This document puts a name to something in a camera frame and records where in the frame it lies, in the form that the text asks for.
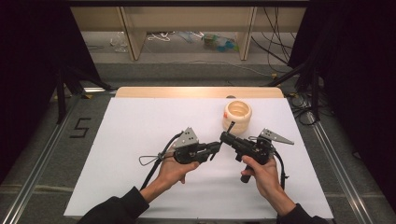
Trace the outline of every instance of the white paper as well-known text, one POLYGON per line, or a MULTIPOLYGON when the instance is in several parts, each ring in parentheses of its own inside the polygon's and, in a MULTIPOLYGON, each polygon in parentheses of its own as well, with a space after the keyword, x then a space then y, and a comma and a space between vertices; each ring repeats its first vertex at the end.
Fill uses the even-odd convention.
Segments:
MULTIPOLYGON (((142 166, 138 158, 157 155, 175 134, 187 127, 194 129, 200 143, 219 141, 223 109, 232 100, 111 99, 64 215, 82 217, 111 196, 121 197, 132 186, 140 189, 152 164, 142 166)), ((258 136, 263 128, 268 128, 294 141, 294 145, 273 142, 289 176, 286 192, 311 216, 332 218, 287 100, 242 100, 250 104, 253 113, 247 131, 239 137, 258 136)), ((254 178, 247 184, 240 181, 240 172, 246 165, 236 161, 235 156, 234 149, 223 144, 213 161, 188 173, 185 185, 175 184, 140 217, 276 218, 274 209, 257 191, 254 178)))

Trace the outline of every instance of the gray floor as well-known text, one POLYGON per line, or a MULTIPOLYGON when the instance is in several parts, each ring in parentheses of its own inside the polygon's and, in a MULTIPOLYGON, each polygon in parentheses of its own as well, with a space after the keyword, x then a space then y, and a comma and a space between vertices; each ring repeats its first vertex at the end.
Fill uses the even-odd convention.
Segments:
MULTIPOLYGON (((233 38, 233 34, 230 33, 221 33, 220 35, 233 38)), ((169 35, 171 40, 169 42, 157 39, 148 40, 139 61, 131 62, 128 53, 114 52, 114 48, 109 44, 113 36, 113 33, 84 33, 101 78, 115 87, 260 86, 270 82, 272 74, 281 76, 280 73, 274 72, 268 62, 276 70, 290 70, 274 57, 267 58, 267 53, 259 49, 253 42, 250 45, 247 61, 240 61, 239 54, 234 50, 218 52, 206 48, 199 37, 192 36, 192 43, 188 43, 179 35, 169 35)), ((254 37, 268 48, 269 42, 263 38, 262 34, 257 33, 254 37)), ((282 34, 282 42, 292 46, 293 38, 290 34, 282 34)), ((280 48, 272 45, 271 51, 284 59, 280 48)), ((294 91, 295 80, 296 77, 282 83, 280 89, 284 93, 294 91)), ((91 83, 83 84, 86 87, 93 87, 91 83)), ((68 104, 75 106, 18 223, 76 223, 75 220, 64 217, 63 212, 90 152, 107 104, 113 96, 111 93, 96 93, 88 99, 79 96, 72 96, 68 99, 68 104), (74 129, 80 118, 91 119, 81 123, 89 130, 84 138, 70 138, 71 135, 82 134, 81 130, 74 129)), ((364 164, 352 156, 353 147, 338 123, 337 117, 333 116, 331 112, 328 107, 321 111, 320 124, 367 207, 373 223, 396 223, 396 216, 378 185, 364 164)), ((29 146, 22 152, 0 187, 1 218, 6 215, 21 186, 29 177, 41 151, 50 139, 56 121, 57 104, 52 99, 49 102, 47 114, 42 119, 29 146)), ((336 223, 359 223, 314 128, 303 125, 299 121, 296 123, 317 172, 318 180, 333 210, 336 223)))

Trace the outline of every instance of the floor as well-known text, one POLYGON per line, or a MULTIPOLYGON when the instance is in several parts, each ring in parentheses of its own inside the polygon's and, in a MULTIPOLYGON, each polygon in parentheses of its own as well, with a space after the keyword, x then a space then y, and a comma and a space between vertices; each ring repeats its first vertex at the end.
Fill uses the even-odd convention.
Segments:
MULTIPOLYGON (((272 34, 269 33, 257 33, 253 37, 262 47, 266 49, 271 47, 270 51, 281 60, 272 55, 268 56, 266 51, 259 48, 256 43, 251 42, 247 60, 241 61, 239 54, 234 49, 220 52, 205 46, 201 37, 197 35, 177 32, 166 36, 169 37, 170 41, 163 41, 155 37, 152 40, 147 40, 139 60, 132 62, 128 52, 116 52, 115 47, 111 46, 110 43, 112 40, 114 43, 117 33, 82 34, 92 59, 97 65, 98 71, 101 72, 105 71, 105 68, 108 69, 110 65, 114 67, 126 66, 125 69, 128 69, 129 65, 150 66, 151 64, 159 64, 159 72, 161 73, 161 69, 166 66, 179 65, 182 67, 189 64, 194 67, 199 64, 210 64, 217 67, 248 71, 255 76, 263 76, 267 80, 271 80, 272 76, 281 76, 281 72, 290 70, 281 62, 281 60, 285 61, 288 59, 282 48, 265 38, 271 38, 272 34), (261 65, 265 65, 270 69, 260 70, 261 65)), ((234 38, 233 33, 210 34, 230 39, 234 38)), ((281 34, 283 45, 292 48, 293 36, 294 34, 281 34)), ((128 80, 125 79, 114 80, 112 79, 114 77, 106 77, 105 74, 101 75, 109 83, 120 84, 124 81, 127 85, 129 84, 128 80)), ((282 84, 280 89, 284 93, 293 92, 292 84, 295 80, 295 78, 291 78, 288 82, 282 84)), ((199 82, 195 79, 189 84, 197 85, 197 83, 199 82)), ((157 79, 148 79, 145 83, 139 84, 147 86, 172 85, 171 82, 163 83, 157 79)), ((242 80, 236 84, 233 82, 224 83, 224 81, 219 84, 254 86, 257 83, 254 83, 254 81, 244 82, 242 80)), ((90 83, 84 83, 84 85, 87 88, 94 87, 90 83)), ((100 126, 100 120, 106 111, 108 101, 114 96, 114 93, 97 92, 92 93, 91 98, 81 98, 80 96, 67 94, 66 90, 66 95, 70 96, 67 100, 68 120, 60 130, 58 138, 53 140, 53 148, 49 151, 49 157, 44 160, 41 155, 43 151, 51 147, 48 145, 48 141, 54 139, 54 130, 57 129, 55 95, 49 102, 48 112, 38 127, 35 136, 31 139, 29 146, 22 152, 7 179, 2 183, 0 187, 1 218, 5 219, 8 209, 13 209, 12 205, 18 199, 18 195, 23 190, 26 180, 32 178, 31 173, 36 168, 35 163, 38 160, 44 160, 43 167, 39 169, 40 173, 36 177, 33 190, 27 193, 28 200, 21 205, 20 211, 22 213, 17 214, 15 221, 12 223, 76 223, 74 219, 64 217, 63 212, 78 180, 79 172, 88 156, 91 143, 100 126), (78 119, 81 118, 91 119, 90 131, 87 132, 84 138, 70 140, 71 135, 81 134, 80 131, 74 129, 78 119)), ((294 102, 295 104, 299 104, 301 100, 302 98, 293 98, 293 101, 297 102, 294 102)), ((304 122, 309 122, 309 116, 302 117, 303 122, 296 120, 296 123, 299 126, 308 154, 317 172, 318 180, 333 210, 334 220, 330 220, 329 223, 396 223, 395 213, 389 207, 379 187, 364 164, 352 154, 353 147, 338 123, 336 116, 332 114, 330 108, 321 111, 320 116, 321 120, 317 125, 303 125, 304 122), (318 138, 321 134, 325 136, 324 140, 318 138), (336 167, 334 167, 334 162, 332 161, 334 154, 337 162, 339 162, 339 164, 335 163, 336 167), (340 180, 345 180, 350 185, 343 184, 340 180), (356 191, 356 194, 348 193, 345 187, 352 188, 352 191, 356 191), (363 205, 357 206, 353 204, 356 199, 362 200, 363 205), (356 209, 361 209, 362 206, 367 209, 367 215, 363 215, 363 217, 356 211, 356 209)))

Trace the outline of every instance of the black cloth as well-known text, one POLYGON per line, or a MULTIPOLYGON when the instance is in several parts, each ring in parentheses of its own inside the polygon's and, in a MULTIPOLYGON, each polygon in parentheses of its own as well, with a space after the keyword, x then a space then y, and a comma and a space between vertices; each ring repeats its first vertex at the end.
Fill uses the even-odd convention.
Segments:
MULTIPOLYGON (((130 224, 147 209, 145 201, 136 187, 133 187, 123 197, 111 197, 104 203, 91 209, 78 224, 130 224)), ((321 217, 311 217, 297 203, 297 206, 287 215, 280 218, 282 224, 327 224, 321 217)))

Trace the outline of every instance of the black curtain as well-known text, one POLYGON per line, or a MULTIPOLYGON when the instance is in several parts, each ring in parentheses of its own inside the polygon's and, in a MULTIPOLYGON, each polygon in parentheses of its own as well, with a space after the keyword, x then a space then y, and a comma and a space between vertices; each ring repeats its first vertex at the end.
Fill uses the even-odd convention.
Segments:
MULTIPOLYGON (((0 30, 2 182, 42 119, 60 69, 71 66, 100 78, 66 5, 1 1, 0 30)), ((80 80, 65 71, 69 89, 80 90, 80 80)))
MULTIPOLYGON (((354 149, 396 211, 396 8, 356 1, 322 65, 325 91, 354 149)), ((309 7, 290 58, 303 63, 331 8, 309 7)))

